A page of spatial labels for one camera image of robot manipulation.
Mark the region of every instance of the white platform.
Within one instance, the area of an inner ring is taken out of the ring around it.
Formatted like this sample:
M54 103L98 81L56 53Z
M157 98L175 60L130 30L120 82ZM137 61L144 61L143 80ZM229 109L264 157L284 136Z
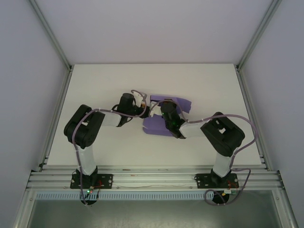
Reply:
M73 145L63 129L77 108L112 108L123 93L136 89L148 95L169 95L192 101L190 120L220 111L248 117L232 64L107 64L75 65L48 165L77 165ZM245 133L243 145L253 139L251 127L233 118ZM103 127L93 144L98 165L117 168L186 168L213 165L216 151L205 137L178 140L145 134L143 119L121 128ZM239 153L235 165L260 165L256 145Z

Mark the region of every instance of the white arm segment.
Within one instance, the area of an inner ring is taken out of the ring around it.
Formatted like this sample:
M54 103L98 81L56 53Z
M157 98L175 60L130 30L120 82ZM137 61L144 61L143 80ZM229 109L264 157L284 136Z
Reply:
M180 133L185 137L185 138L190 138L190 137L198 137L198 136L205 136L203 131L200 129L202 125L205 122L200 122L200 123L184 123L180 127ZM225 177L229 171L230 171L230 162L231 162L231 157L225 157L219 153L217 153L216 159L215 159L215 164L213 166L213 171L220 177Z
M101 127L103 126L116 127L119 124L121 120L120 115L115 113L106 113L106 112L102 112L102 113L105 114L105 116L101 124ZM93 155L93 145L85 147L84 149L81 149L79 146L77 147L79 150L79 158L82 166L82 173L84 175L91 175L96 169L96 163Z
M220 177L225 177L229 171L230 171L230 163L231 163L231 157L225 157L219 153L217 153L217 156L215 158L215 164L213 166L213 171Z
M85 147L84 149L81 149L79 146L77 146L77 148L79 150L82 173L84 175L91 175L96 169L96 164L93 156L93 145Z
M132 95L135 98L136 106L140 107L142 105L143 97L138 92L135 92L135 91L132 91Z
M190 137L205 137L203 131L200 129L202 125L204 125L205 122L200 123L183 123L182 126L180 126L180 133L185 138Z
M150 102L150 108L153 107L153 105L155 105L156 102L155 101L151 101ZM155 115L162 115L161 112L161 107L159 105L155 106L151 111L150 111L150 116L153 117Z

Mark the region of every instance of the glass panel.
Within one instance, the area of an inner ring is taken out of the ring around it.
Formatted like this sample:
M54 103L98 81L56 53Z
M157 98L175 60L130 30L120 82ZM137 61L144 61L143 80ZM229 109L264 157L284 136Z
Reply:
M279 228L271 191L244 191L218 207L197 200L36 200L30 228Z

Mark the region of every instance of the white wall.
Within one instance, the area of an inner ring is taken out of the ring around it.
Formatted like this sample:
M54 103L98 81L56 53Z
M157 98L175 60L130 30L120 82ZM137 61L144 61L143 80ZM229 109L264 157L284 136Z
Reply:
M304 227L304 1L282 1L244 73L271 158Z
M29 3L0 3L0 227L14 222L66 69Z
M237 64L271 0L37 2L72 64Z

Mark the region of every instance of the purple object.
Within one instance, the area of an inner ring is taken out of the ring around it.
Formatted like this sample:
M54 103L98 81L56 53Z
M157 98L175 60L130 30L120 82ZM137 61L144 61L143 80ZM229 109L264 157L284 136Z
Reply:
M191 101L188 101L183 98L179 97L170 97L170 96L158 96L158 95L151 95L151 101L161 101L164 99L171 99L181 106L182 110L186 113L190 112L191 109ZM165 126L165 121L160 115L154 115L153 117L148 117L143 120L143 131L146 134L155 134L155 135L163 135L163 136L173 136L170 131Z

